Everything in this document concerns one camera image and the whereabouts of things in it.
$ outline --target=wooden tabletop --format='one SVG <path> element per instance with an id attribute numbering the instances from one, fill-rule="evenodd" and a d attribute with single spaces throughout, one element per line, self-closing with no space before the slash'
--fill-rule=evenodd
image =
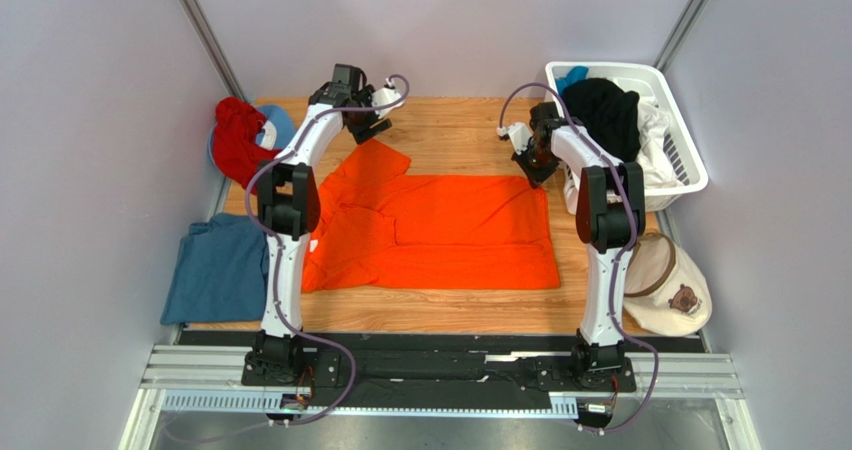
<path id="1" fill-rule="evenodd" d="M 529 121 L 529 109 L 540 100 L 516 99 L 506 122 Z M 259 99 L 275 103 L 298 126 L 307 98 Z M 495 129 L 502 99 L 410 98 L 391 114 L 393 127 L 376 138 L 411 157 L 409 175 L 517 175 L 509 158 L 512 147 L 497 138 Z M 355 148 L 348 131 L 331 143 L 315 169 L 321 182 Z M 307 331 L 389 331 L 433 333 L 573 334 L 580 326 L 586 301 L 588 262 L 577 237 L 574 217 L 562 197 L 564 177 L 558 171 L 547 191 L 550 229 L 562 287 L 550 290 L 400 290 L 356 287 L 322 290 L 302 296 Z M 233 183 L 225 212 L 245 215 L 243 189 Z M 646 231 L 657 221 L 648 214 Z M 259 322 L 192 324 L 193 329 L 257 330 Z M 647 333 L 624 314 L 630 333 Z"/>

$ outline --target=white wall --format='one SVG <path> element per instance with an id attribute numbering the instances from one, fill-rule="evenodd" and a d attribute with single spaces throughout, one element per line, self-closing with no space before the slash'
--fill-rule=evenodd
<path id="1" fill-rule="evenodd" d="M 116 448 L 224 88 L 177 0 L 0 15 L 0 446 Z"/>
<path id="2" fill-rule="evenodd" d="M 305 96 L 335 63 L 414 95 L 505 96 L 553 60 L 653 63 L 688 0 L 200 0 L 252 96 Z"/>
<path id="3" fill-rule="evenodd" d="M 764 448 L 848 448 L 852 0 L 710 0 L 669 79 L 710 186 L 674 208 Z"/>

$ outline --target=orange garment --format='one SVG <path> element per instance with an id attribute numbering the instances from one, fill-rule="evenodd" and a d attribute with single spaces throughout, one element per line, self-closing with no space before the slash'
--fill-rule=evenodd
<path id="1" fill-rule="evenodd" d="M 325 179 L 303 291 L 559 286 L 544 190 L 522 177 L 405 175 L 410 163 L 369 140 Z"/>

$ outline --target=plastic basket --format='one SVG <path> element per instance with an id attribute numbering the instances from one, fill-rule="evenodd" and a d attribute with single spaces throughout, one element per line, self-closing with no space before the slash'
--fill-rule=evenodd
<path id="1" fill-rule="evenodd" d="M 707 186 L 708 178 L 704 162 L 698 155 L 698 150 L 696 150 L 695 143 L 693 143 L 686 123 L 683 121 L 683 116 L 677 108 L 677 103 L 675 103 L 666 82 L 666 77 L 659 70 L 648 65 L 633 63 L 550 62 L 545 67 L 547 83 L 555 90 L 556 79 L 564 77 L 576 66 L 589 69 L 587 78 L 607 78 L 624 91 L 632 90 L 641 97 L 655 97 L 659 108 L 672 116 L 665 137 L 664 150 L 683 186 L 646 188 L 645 209 L 647 211 L 663 210 L 681 195 L 697 192 Z M 553 97 L 548 93 L 546 99 L 553 100 Z"/>

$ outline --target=black cloth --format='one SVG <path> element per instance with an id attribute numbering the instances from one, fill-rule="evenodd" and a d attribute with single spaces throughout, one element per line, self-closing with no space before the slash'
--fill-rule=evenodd
<path id="1" fill-rule="evenodd" d="M 638 93 L 625 92 L 605 78 L 590 78 L 566 87 L 562 100 L 604 150 L 625 162 L 636 160 L 641 147 L 636 123 Z"/>

